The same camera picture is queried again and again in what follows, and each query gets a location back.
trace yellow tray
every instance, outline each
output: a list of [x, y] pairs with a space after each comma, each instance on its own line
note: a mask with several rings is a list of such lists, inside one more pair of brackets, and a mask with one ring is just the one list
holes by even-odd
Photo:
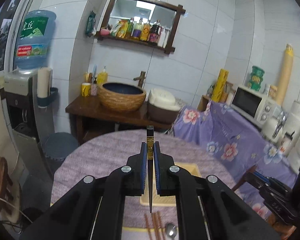
[[[191, 175], [201, 177], [199, 168], [195, 163], [175, 163], [175, 165], [186, 169]], [[145, 193], [140, 197], [140, 204], [143, 206], [149, 206], [149, 187], [148, 187], [148, 174], [146, 176]], [[152, 206], [156, 207], [175, 207], [175, 196], [160, 197], [157, 195], [157, 189], [155, 184], [155, 172], [153, 171], [153, 185], [152, 185]]]

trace blue flower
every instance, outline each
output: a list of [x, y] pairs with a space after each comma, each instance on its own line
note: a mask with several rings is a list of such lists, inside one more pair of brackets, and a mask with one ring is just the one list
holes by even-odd
[[267, 144], [263, 149], [263, 152], [266, 154], [263, 158], [265, 164], [269, 164], [271, 161], [279, 163], [282, 160], [282, 154], [272, 144]]
[[218, 145], [219, 145], [218, 142], [209, 142], [207, 144], [207, 152], [210, 153], [210, 154], [217, 153], [218, 150], [219, 150]]
[[233, 109], [230, 106], [223, 105], [222, 108], [221, 108], [221, 113], [225, 114], [227, 111], [232, 112]]

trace stacked green containers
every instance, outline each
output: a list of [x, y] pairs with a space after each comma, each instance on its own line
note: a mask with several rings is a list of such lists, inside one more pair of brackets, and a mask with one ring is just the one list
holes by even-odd
[[250, 80], [248, 82], [248, 87], [252, 90], [259, 91], [261, 87], [261, 82], [263, 81], [263, 75], [265, 71], [257, 66], [252, 66], [252, 72], [250, 74]]

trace microwave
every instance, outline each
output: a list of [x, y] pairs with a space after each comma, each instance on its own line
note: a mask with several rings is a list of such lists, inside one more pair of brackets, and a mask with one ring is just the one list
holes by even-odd
[[242, 85], [238, 85], [230, 106], [259, 128], [267, 119], [278, 116], [282, 111], [281, 106], [268, 98], [268, 95]]

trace round table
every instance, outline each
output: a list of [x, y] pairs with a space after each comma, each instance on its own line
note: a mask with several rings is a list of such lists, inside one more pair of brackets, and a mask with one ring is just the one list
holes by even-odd
[[[219, 177], [228, 187], [235, 182], [213, 156], [197, 145], [182, 139], [155, 132], [154, 140], [159, 141], [162, 153], [171, 155], [175, 162], [196, 163], [203, 178], [210, 174]], [[127, 163], [129, 156], [140, 152], [141, 143], [146, 141], [146, 130], [127, 130], [108, 133], [96, 137], [71, 153], [54, 175], [51, 203], [55, 203], [84, 176], [95, 178], [107, 176]], [[141, 206], [138, 196], [126, 197], [123, 226], [146, 228], [144, 213], [149, 214], [149, 206]], [[153, 212], [160, 211], [162, 223], [177, 221], [175, 207], [153, 207]]]

